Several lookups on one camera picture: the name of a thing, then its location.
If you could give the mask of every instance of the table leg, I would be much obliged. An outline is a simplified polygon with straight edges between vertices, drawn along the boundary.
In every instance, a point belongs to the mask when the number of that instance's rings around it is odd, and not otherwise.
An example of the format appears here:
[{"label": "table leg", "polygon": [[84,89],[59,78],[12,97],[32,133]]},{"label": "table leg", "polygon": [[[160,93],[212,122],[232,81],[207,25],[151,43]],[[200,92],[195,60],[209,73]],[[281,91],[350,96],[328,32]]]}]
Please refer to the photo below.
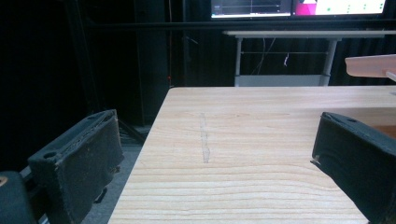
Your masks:
[{"label": "table leg", "polygon": [[241,73],[241,54],[242,54],[242,40],[238,38],[236,44],[236,62],[235,62],[235,87],[239,87],[239,77]]},{"label": "table leg", "polygon": [[332,71],[332,61],[334,59],[335,49],[337,48],[337,42],[341,39],[329,39],[329,48],[327,50],[326,61],[323,67],[323,74],[320,78],[319,86],[328,86],[331,71]]}]

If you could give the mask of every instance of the wire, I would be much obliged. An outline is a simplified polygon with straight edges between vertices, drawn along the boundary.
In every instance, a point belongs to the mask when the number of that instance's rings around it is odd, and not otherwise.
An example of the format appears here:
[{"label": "wire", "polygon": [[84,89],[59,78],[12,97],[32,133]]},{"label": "wire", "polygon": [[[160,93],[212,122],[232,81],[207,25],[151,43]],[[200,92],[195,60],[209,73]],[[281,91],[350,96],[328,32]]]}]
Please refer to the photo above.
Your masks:
[{"label": "wire", "polygon": [[264,58],[265,56],[270,52],[272,46],[275,43],[276,38],[273,39],[270,48],[268,48],[267,51],[265,51],[265,38],[262,39],[262,59],[260,60],[259,64],[257,64],[257,66],[253,69],[253,71],[251,72],[251,75],[254,74],[254,72],[257,70],[257,75],[260,73],[260,71],[262,70],[262,63],[264,62]]},{"label": "wire", "polygon": [[169,21],[172,22],[172,0],[169,0],[168,3],[169,3]]},{"label": "wire", "polygon": [[285,58],[285,62],[283,62],[283,66],[287,67],[288,66],[288,59],[289,59],[289,54]]}]

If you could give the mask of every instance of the screen display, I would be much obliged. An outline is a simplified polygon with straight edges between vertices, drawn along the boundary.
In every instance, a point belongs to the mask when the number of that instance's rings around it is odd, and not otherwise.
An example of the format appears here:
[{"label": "screen display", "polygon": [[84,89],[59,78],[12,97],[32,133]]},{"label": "screen display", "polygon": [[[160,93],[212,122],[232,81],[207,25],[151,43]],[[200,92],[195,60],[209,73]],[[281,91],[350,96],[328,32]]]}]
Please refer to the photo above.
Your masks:
[{"label": "screen display", "polygon": [[292,0],[212,0],[212,19],[284,17]]},{"label": "screen display", "polygon": [[381,14],[386,0],[295,0],[296,16]]}]

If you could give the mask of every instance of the white desk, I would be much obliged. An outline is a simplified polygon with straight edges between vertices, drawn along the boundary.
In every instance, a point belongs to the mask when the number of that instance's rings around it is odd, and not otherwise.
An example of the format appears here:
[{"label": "white desk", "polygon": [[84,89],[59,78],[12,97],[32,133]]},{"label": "white desk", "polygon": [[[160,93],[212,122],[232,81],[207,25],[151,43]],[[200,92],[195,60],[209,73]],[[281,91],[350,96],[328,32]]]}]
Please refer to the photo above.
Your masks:
[{"label": "white desk", "polygon": [[[327,86],[332,71],[332,61],[337,42],[343,38],[383,38],[385,35],[396,35],[396,31],[225,31],[224,34],[237,39],[235,63],[235,87],[240,83],[240,66],[242,55],[242,41],[244,38],[323,38],[328,39],[329,47],[323,72],[316,76],[319,86]],[[290,78],[304,79],[306,76],[293,76]]]}]

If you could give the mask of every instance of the wooden table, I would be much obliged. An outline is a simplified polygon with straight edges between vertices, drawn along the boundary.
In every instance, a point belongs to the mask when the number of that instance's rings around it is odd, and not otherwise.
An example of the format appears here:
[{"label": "wooden table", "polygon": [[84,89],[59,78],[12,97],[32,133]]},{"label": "wooden table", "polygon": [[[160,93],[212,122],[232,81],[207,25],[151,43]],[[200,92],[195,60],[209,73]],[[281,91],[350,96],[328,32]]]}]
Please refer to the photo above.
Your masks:
[{"label": "wooden table", "polygon": [[310,163],[323,111],[395,134],[396,87],[169,91],[110,223],[367,223]]}]

